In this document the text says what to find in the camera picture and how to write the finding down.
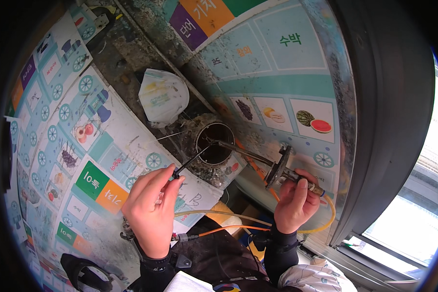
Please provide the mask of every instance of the orange hose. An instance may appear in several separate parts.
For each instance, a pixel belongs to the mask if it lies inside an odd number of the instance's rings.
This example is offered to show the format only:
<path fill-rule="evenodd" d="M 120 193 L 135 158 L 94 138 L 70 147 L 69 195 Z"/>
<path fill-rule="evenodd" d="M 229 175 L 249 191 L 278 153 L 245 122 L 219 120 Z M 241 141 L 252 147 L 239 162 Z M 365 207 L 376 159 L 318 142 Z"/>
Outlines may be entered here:
<path fill-rule="evenodd" d="M 242 145 L 242 143 L 240 143 L 240 141 L 238 139 L 235 139 L 235 144 L 237 144 L 237 146 L 239 146 L 241 149 L 245 149 Z M 260 168 L 256 165 L 256 163 L 254 162 L 253 159 L 251 159 L 250 157 L 246 157 L 246 159 L 248 160 L 248 162 L 250 162 L 250 165 L 253 167 L 253 169 L 258 173 L 258 175 L 260 176 L 260 178 L 264 181 L 264 175 L 261 173 Z M 274 189 L 270 189 L 269 190 L 271 192 L 271 194 L 274 196 L 274 198 L 276 199 L 276 201 L 280 201 L 279 197 L 277 196 L 276 192 L 274 191 Z"/>
<path fill-rule="evenodd" d="M 198 234 L 198 236 L 199 237 L 203 237 L 205 235 L 208 235 L 208 234 L 211 234 L 211 233 L 214 233 L 214 232 L 217 232 L 217 231 L 221 231 L 221 230 L 224 230 L 224 229 L 227 229 L 227 228 L 233 228 L 233 227 L 241 227 L 241 228 L 256 229 L 256 230 L 263 230 L 263 231 L 269 230 L 267 228 L 261 228 L 261 227 L 256 227 L 256 226 L 230 225 L 230 226 L 225 226 L 225 227 L 221 227 L 221 228 L 218 228 L 218 229 L 214 229 L 214 230 L 211 230 L 211 231 L 208 231 L 208 232 L 200 233 L 200 234 Z"/>

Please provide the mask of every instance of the person's left hand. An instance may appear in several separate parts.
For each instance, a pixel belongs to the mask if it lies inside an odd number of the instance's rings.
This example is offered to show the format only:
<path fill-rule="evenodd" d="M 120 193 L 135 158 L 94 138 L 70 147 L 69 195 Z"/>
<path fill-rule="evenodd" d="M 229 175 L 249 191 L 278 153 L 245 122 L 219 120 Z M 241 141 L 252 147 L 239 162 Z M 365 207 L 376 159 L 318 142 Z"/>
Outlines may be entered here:
<path fill-rule="evenodd" d="M 157 169 L 140 176 L 122 206 L 122 213 L 138 239 L 144 253 L 153 259 L 164 258 L 169 253 L 174 230 L 174 207 L 178 190 L 185 176 L 169 181 L 175 165 Z M 156 204 L 159 193 L 162 202 Z"/>

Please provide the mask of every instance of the white face mask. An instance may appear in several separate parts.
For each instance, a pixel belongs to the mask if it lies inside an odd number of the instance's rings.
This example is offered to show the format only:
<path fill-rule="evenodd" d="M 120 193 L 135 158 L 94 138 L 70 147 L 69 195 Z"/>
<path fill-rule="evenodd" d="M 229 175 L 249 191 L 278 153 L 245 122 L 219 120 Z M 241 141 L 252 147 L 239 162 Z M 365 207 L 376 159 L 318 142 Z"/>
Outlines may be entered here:
<path fill-rule="evenodd" d="M 146 117 L 156 128 L 163 128 L 177 120 L 190 100 L 187 85 L 175 74 L 146 69 L 138 93 Z"/>

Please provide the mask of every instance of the educational chart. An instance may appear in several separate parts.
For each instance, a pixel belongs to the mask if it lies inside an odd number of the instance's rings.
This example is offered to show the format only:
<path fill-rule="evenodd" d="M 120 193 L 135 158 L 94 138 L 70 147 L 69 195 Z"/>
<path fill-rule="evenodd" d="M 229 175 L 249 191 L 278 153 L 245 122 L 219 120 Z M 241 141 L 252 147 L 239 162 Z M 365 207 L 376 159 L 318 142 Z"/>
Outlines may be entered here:
<path fill-rule="evenodd" d="M 86 4 L 82 4 L 81 6 L 73 4 L 70 6 L 69 11 L 85 44 L 105 28 L 105 23 L 100 22 L 96 25 L 95 21 L 97 16 Z"/>
<path fill-rule="evenodd" d="M 43 134 L 38 125 L 53 115 L 91 61 L 70 13 L 65 13 L 33 50 L 12 90 L 8 115 L 22 120 L 25 140 Z"/>
<path fill-rule="evenodd" d="M 206 98 L 234 125 L 245 148 L 278 161 L 279 149 L 291 145 L 287 167 L 307 169 L 335 199 L 340 159 L 337 104 L 310 19 L 297 0 L 264 11 L 251 8 L 247 15 L 222 35 L 209 38 L 196 55 L 216 77 L 206 81 Z M 269 170 L 258 165 L 263 173 Z M 331 213 L 325 200 L 321 205 L 319 218 L 324 221 Z"/>
<path fill-rule="evenodd" d="M 26 231 L 23 225 L 23 216 L 19 208 L 18 198 L 18 178 L 17 178 L 17 156 L 19 144 L 19 131 L 21 129 L 21 120 L 6 117 L 7 122 L 10 122 L 10 136 L 12 142 L 12 174 L 10 177 L 10 189 L 5 193 L 6 213 L 8 221 L 16 242 L 26 240 Z"/>
<path fill-rule="evenodd" d="M 15 237 L 34 275 L 53 291 L 73 291 L 63 253 L 92 260 L 125 284 L 139 277 L 138 256 L 119 236 L 121 206 L 140 175 L 180 166 L 88 67 L 92 57 L 75 17 L 67 12 L 39 42 L 8 108 L 16 158 L 10 224 L 21 231 Z M 230 162 L 228 178 L 243 167 Z M 188 170 L 182 175 L 176 212 L 210 209 L 222 196 Z M 188 231 L 201 216 L 176 218 L 174 231 Z"/>
<path fill-rule="evenodd" d="M 164 15 L 188 47 L 195 50 L 237 16 L 263 2 L 265 0 L 180 0 L 175 10 L 164 11 Z"/>
<path fill-rule="evenodd" d="M 60 257 L 70 253 L 126 282 L 134 281 L 139 272 L 132 267 L 139 260 L 130 243 L 119 236 L 120 209 L 138 176 L 180 163 L 93 67 L 76 79 L 44 124 L 45 135 L 29 140 L 32 150 L 24 146 L 24 139 L 18 162 L 20 203 L 26 203 L 21 210 L 34 233 L 39 260 L 64 274 Z M 190 172 L 182 174 L 187 179 L 176 212 L 209 209 L 221 197 L 220 190 Z M 176 218 L 174 231 L 186 232 L 200 218 L 201 214 Z"/>

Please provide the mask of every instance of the grape picture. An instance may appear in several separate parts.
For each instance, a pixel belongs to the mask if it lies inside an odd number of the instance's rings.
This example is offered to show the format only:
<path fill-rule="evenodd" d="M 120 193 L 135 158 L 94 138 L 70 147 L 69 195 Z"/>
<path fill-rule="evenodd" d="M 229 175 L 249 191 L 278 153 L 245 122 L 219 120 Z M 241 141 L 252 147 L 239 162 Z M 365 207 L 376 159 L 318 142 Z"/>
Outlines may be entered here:
<path fill-rule="evenodd" d="M 247 106 L 244 102 L 241 100 L 236 100 L 235 103 L 239 106 L 240 110 L 242 111 L 243 115 L 248 120 L 253 120 L 253 114 L 251 113 L 251 109 L 249 106 Z"/>
<path fill-rule="evenodd" d="M 64 159 L 64 163 L 67 165 L 68 168 L 73 168 L 76 166 L 76 158 L 73 158 L 73 156 L 71 156 L 71 154 L 68 152 L 68 142 L 66 149 L 62 150 L 62 158 Z"/>

